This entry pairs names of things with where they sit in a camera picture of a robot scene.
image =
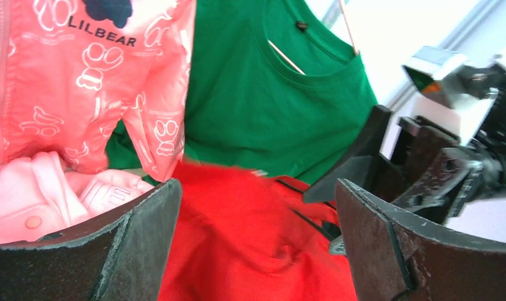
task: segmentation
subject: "red garment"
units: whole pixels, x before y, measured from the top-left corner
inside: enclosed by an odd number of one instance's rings
[[[290,208],[318,225],[338,224],[335,210],[241,169],[180,164],[174,177],[184,194],[159,301],[357,300],[346,258]]]

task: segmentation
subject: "clothes hanger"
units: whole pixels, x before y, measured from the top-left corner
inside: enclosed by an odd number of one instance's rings
[[[345,20],[345,26],[347,27],[347,31],[349,32],[349,39],[351,39],[352,49],[354,51],[354,55],[358,55],[360,51],[354,42],[354,37],[352,35],[351,27],[349,26],[349,18],[347,17],[347,7],[345,6],[345,0],[337,0],[339,3],[339,8],[341,10],[341,14],[343,15],[343,19]],[[282,50],[278,49],[278,47],[271,41],[268,40],[269,45],[288,63],[292,66],[297,72],[302,75],[306,75],[292,60],[288,58],[287,55],[282,52]]]

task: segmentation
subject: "snap button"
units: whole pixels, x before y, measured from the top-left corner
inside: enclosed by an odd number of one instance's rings
[[[28,229],[36,229],[42,224],[42,219],[39,216],[30,216],[26,219],[26,227]]]

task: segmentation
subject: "white background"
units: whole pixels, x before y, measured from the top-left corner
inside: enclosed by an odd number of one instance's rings
[[[489,64],[492,55],[506,45],[506,0],[500,1],[482,25],[457,49],[479,66]],[[422,46],[438,46],[477,2],[350,0],[347,4],[349,24],[380,103],[389,103],[408,80],[401,65]],[[332,0],[308,0],[308,3],[321,19]],[[332,32],[350,43],[342,17],[333,25]],[[396,118],[409,115],[414,98],[398,110]],[[396,140],[398,127],[394,123],[395,120],[382,146],[386,155],[391,152]],[[506,242],[506,198],[471,203],[460,217],[451,219],[447,226]]]

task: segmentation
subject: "light pink clothing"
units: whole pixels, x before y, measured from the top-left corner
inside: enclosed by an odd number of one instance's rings
[[[0,166],[0,244],[34,241],[125,204],[153,186],[139,176],[107,170],[68,171],[55,152]]]
[[[117,28],[82,0],[0,0],[0,165],[55,151],[101,172],[123,119],[144,171],[169,178],[184,147],[196,2],[131,3]]]

